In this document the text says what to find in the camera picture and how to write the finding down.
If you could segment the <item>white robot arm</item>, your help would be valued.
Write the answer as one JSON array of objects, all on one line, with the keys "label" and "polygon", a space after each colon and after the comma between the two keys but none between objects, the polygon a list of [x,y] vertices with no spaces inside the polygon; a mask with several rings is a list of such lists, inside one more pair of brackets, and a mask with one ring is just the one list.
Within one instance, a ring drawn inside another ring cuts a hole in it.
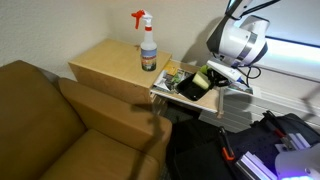
[{"label": "white robot arm", "polygon": [[206,45],[213,57],[206,65],[230,82],[249,86],[250,71],[268,51],[266,31],[270,21],[253,12],[280,0],[248,8],[253,0],[229,0],[224,17],[212,30]]}]

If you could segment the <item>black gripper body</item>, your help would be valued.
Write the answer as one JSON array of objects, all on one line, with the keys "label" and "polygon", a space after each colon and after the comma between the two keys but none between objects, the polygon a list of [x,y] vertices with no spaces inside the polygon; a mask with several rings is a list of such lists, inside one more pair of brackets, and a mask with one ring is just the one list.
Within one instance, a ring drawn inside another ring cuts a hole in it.
[{"label": "black gripper body", "polygon": [[209,68],[207,70],[207,76],[209,81],[211,82],[211,87],[225,87],[230,84],[230,81],[226,77],[222,76],[212,68]]}]

